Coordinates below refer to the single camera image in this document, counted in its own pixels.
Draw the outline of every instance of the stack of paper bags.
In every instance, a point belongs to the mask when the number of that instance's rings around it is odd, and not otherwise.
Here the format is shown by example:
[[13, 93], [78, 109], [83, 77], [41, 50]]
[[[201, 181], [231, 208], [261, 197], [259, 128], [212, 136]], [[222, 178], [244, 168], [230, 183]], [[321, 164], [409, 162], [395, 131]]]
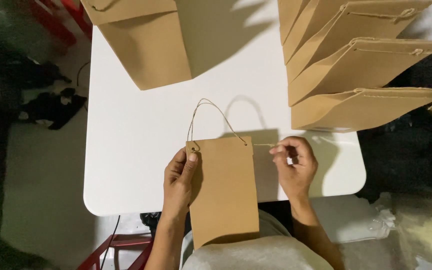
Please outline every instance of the stack of paper bags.
[[[293, 12], [285, 10], [289, 3], [293, 3]], [[411, 106], [405, 105], [405, 97], [414, 100], [408, 88], [398, 91], [398, 98], [392, 99], [394, 102], [387, 98], [364, 102], [354, 98], [352, 102], [361, 101], [365, 106], [372, 101], [378, 110], [389, 115], [368, 114], [363, 106], [348, 105], [351, 113], [344, 116], [345, 126], [339, 121], [331, 123], [342, 117], [338, 116], [339, 109], [327, 109], [328, 104], [345, 107], [347, 101], [340, 99], [349, 98], [348, 93], [354, 94], [354, 89], [384, 87], [411, 65], [432, 54], [432, 41], [395, 39], [431, 4], [432, 0], [280, 0], [280, 34], [292, 128], [356, 131], [386, 124], [431, 103], [430, 89], [425, 89], [424, 99], [412, 102]], [[331, 98], [328, 94], [333, 93], [338, 94]], [[309, 100], [315, 95], [324, 96]], [[320, 121], [323, 112], [328, 116]]]
[[141, 90], [192, 79], [174, 0], [81, 0]]

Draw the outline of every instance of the white table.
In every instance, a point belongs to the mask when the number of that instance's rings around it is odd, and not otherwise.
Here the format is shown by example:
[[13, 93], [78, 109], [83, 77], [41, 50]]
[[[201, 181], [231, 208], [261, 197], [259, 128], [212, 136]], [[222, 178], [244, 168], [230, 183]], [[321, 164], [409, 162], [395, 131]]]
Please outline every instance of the white table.
[[[98, 216], [160, 211], [164, 168], [185, 145], [193, 110], [201, 98], [219, 106], [236, 132], [252, 136], [253, 143], [276, 143], [291, 135], [307, 138], [320, 163], [311, 196], [359, 191], [366, 171], [356, 132], [291, 130], [277, 0], [252, 9], [254, 13], [245, 8], [253, 5], [253, 0], [239, 1], [232, 9], [211, 6], [227, 1], [185, 1], [201, 9], [191, 13], [181, 7], [179, 11], [180, 17], [194, 16], [192, 22], [201, 20], [191, 23], [194, 29], [184, 28], [191, 37], [185, 42], [195, 65], [198, 62], [194, 58], [207, 53], [218, 56], [219, 49], [231, 50], [237, 45], [234, 54], [193, 80], [140, 91], [99, 29], [93, 28], [83, 195], [88, 210]], [[212, 3], [207, 6], [198, 1]], [[238, 17], [241, 14], [249, 19]], [[268, 20], [274, 23], [257, 35], [252, 33], [254, 38], [247, 37], [257, 27], [243, 28], [243, 23], [247, 26]], [[231, 45], [234, 39], [249, 42]], [[210, 43], [214, 51], [204, 52]], [[198, 109], [195, 140], [232, 136], [228, 133], [216, 108], [203, 105]], [[268, 150], [267, 146], [254, 146], [258, 201], [287, 200]]]

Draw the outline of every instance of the flat paper bag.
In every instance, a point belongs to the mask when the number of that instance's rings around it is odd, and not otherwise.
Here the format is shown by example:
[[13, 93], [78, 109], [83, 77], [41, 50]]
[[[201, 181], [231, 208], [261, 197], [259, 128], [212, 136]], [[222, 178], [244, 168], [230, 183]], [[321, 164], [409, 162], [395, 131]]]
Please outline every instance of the flat paper bag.
[[431, 102], [430, 88], [358, 88], [314, 95], [291, 107], [291, 128], [358, 131], [387, 124]]
[[242, 139], [247, 145], [238, 137], [186, 142], [200, 158], [189, 206], [194, 249], [259, 237], [253, 145]]
[[308, 3], [309, 0], [281, 0], [278, 2], [281, 45], [284, 45], [296, 19]]
[[310, 0], [303, 9], [283, 45], [284, 64], [294, 53], [338, 12], [348, 0]]
[[82, 3], [139, 89], [192, 79], [174, 0]]
[[428, 40], [356, 38], [289, 84], [289, 106], [314, 95], [383, 87], [430, 54]]
[[317, 61], [327, 58], [352, 39], [395, 39], [432, 0], [349, 2], [294, 54], [286, 65], [288, 83]]

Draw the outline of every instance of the person's right hand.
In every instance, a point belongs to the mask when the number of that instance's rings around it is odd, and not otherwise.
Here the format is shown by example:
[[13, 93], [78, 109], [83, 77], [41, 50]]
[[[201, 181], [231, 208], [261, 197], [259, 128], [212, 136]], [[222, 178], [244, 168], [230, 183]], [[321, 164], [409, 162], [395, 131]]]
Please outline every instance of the person's right hand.
[[[318, 170], [313, 149], [303, 137], [286, 137], [269, 150], [278, 170], [278, 180], [287, 197], [299, 199], [309, 196], [309, 186]], [[288, 157], [293, 164], [288, 164]]]

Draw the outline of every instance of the floor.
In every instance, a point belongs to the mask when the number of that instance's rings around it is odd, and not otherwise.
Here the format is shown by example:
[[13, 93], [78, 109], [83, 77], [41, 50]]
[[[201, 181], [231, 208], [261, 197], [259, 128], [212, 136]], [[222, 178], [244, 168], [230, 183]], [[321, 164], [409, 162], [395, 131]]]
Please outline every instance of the floor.
[[[419, 31], [421, 24], [430, 29]], [[79, 33], [75, 25], [69, 28]], [[406, 35], [432, 39], [432, 15], [424, 15]], [[78, 44], [55, 60], [74, 82], [91, 52], [90, 42], [82, 34], [77, 38]], [[81, 71], [81, 95], [88, 94], [89, 70], [88, 65]], [[81, 109], [58, 131], [15, 123], [9, 132], [0, 235], [10, 246], [38, 255], [62, 270], [75, 269], [112, 233], [117, 220], [92, 215], [83, 202], [86, 123], [87, 112]], [[117, 230], [127, 234], [147, 232], [138, 214], [123, 215]], [[351, 270], [405, 269], [396, 231], [382, 240], [345, 243], [342, 251]], [[136, 256], [137, 252], [120, 255], [120, 260], [125, 259], [119, 268], [127, 268]], [[114, 268], [113, 257], [109, 252], [105, 269]]]

